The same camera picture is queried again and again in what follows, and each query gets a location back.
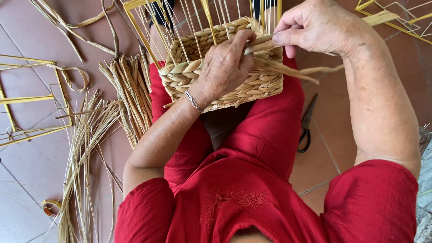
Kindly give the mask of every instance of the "red shirt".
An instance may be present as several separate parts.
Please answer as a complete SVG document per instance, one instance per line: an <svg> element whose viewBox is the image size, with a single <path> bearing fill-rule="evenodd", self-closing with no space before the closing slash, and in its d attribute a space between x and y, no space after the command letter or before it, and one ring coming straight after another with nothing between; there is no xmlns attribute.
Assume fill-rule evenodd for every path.
<svg viewBox="0 0 432 243"><path fill-rule="evenodd" d="M249 226L276 243L412 242L417 190L401 165L366 161L330 182L319 217L256 159L210 155L176 195L164 178L131 191L118 210L115 242L227 243Z"/></svg>

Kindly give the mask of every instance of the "braided water hyacinth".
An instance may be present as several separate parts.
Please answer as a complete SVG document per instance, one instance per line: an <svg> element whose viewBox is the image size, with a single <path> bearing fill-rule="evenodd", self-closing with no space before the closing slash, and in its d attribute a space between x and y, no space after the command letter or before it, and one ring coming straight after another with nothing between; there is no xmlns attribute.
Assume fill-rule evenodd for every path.
<svg viewBox="0 0 432 243"><path fill-rule="evenodd" d="M214 26L216 41L218 44L225 42L228 40L227 35L231 37L231 35L234 35L241 29L251 29L257 34L257 37L262 37L264 32L263 27L259 25L258 21L253 18L243 17L231 23ZM195 36L188 35L180 37L180 40L183 43L190 63L186 61L180 40L176 39L171 44L171 54L168 55L166 65L159 71L162 83L173 102L177 101L189 86L198 79L201 74L204 56L210 47L214 45L210 28L198 31L195 34L203 60L201 61ZM282 51L282 47L257 51L254 52L254 57L282 63ZM204 109L204 112L230 106L237 107L245 102L279 94L282 92L282 85L283 76L281 72L262 67L253 67L249 73L249 77L242 85L233 92L212 102Z"/></svg>

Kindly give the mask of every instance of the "red fabric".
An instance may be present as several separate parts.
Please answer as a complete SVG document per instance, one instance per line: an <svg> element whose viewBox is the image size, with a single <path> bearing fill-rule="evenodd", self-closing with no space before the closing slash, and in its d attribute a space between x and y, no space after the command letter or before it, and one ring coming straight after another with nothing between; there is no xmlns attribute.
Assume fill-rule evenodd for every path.
<svg viewBox="0 0 432 243"><path fill-rule="evenodd" d="M294 60L284 63L296 68ZM154 64L150 77L157 119L171 99ZM276 243L412 241L418 185L400 165L371 160L334 178L320 217L293 191L286 175L303 102L300 81L285 76L283 92L256 101L213 153L198 119L165 166L165 179L142 183L120 205L115 242L226 243L249 226Z"/></svg>

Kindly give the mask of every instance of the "woman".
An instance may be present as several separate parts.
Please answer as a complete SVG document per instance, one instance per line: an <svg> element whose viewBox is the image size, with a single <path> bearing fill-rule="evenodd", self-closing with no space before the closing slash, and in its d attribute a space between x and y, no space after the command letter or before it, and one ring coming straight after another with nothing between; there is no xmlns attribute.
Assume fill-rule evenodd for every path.
<svg viewBox="0 0 432 243"><path fill-rule="evenodd" d="M417 120L384 41L331 0L306 0L274 32L288 58L297 45L338 53L345 64L358 152L355 166L331 181L324 213L317 216L288 183L304 102L298 79L284 76L283 92L256 101L214 152L198 119L246 79L253 61L242 49L256 36L244 30L206 54L188 90L193 102L184 95L164 109L171 100L150 66L155 123L124 168L116 242L413 240ZM287 57L284 64L296 68Z"/></svg>

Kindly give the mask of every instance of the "embroidered flower design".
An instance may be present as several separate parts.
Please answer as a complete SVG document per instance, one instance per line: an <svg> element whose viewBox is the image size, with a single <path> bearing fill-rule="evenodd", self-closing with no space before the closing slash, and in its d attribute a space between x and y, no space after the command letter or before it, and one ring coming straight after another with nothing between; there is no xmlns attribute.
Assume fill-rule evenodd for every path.
<svg viewBox="0 0 432 243"><path fill-rule="evenodd" d="M216 207L221 208L222 203L224 202L228 202L236 207L240 206L244 208L253 208L254 210L259 208L259 206L263 203L267 204L270 202L273 206L279 209L275 203L266 199L268 195L265 192L246 192L243 194L244 192L246 191L240 191L236 193L234 190L232 190L230 193L228 193L228 190L226 189L220 191L219 186L213 186L211 188L211 194L206 194L206 197L212 201L212 204L204 207L206 210L201 214L200 222L197 228L200 226L201 222L205 221L206 224L209 224L209 230L211 230L213 228L214 222L216 221L213 219L213 214L216 211Z"/></svg>

